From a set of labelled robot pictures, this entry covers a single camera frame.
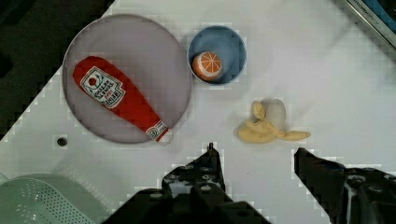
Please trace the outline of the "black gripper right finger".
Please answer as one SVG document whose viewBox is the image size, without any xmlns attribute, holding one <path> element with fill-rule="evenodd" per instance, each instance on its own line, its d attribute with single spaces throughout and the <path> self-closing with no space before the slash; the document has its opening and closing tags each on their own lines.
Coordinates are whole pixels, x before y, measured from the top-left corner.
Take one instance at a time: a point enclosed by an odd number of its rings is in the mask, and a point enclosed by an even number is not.
<svg viewBox="0 0 396 224">
<path fill-rule="evenodd" d="M 347 168 L 300 147 L 293 155 L 300 178 L 331 224 L 396 224 L 395 176 L 375 168 Z"/>
</svg>

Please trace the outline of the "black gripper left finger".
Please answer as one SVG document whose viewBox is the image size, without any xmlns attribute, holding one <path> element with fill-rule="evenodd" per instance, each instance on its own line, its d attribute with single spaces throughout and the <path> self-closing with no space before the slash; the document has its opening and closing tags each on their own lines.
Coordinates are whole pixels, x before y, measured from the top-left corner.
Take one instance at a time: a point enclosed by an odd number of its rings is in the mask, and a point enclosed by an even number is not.
<svg viewBox="0 0 396 224">
<path fill-rule="evenodd" d="M 102 224 L 271 224 L 246 202 L 225 192 L 218 151 L 178 166 L 158 189 L 138 191 Z"/>
</svg>

